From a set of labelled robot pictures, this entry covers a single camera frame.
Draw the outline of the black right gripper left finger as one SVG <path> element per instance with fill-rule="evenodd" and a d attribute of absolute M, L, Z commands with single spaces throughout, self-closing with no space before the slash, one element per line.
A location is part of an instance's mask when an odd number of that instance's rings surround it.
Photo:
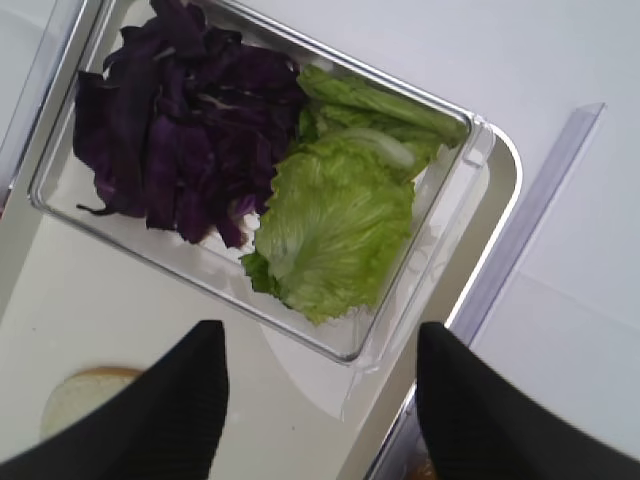
<path fill-rule="evenodd" d="M 206 479 L 229 402 L 224 325 L 197 323 L 104 405 L 1 465 L 4 479 Z"/>

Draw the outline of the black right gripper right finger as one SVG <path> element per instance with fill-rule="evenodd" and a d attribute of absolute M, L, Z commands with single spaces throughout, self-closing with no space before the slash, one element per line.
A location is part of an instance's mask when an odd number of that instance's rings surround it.
<path fill-rule="evenodd" d="M 636 479 L 639 463 L 544 409 L 442 324 L 420 326 L 416 406 L 441 479 Z"/>

